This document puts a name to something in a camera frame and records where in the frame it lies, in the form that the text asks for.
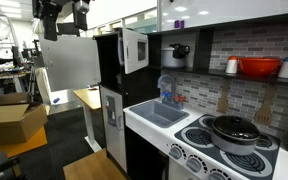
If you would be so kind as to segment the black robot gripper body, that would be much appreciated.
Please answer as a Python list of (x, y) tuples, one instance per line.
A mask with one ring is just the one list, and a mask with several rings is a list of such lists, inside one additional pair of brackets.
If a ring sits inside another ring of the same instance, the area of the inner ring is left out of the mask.
[(82, 30), (87, 29), (86, 14), (92, 0), (32, 0), (34, 18), (43, 21), (45, 30), (56, 30), (56, 20), (66, 4), (72, 7), (74, 25)]

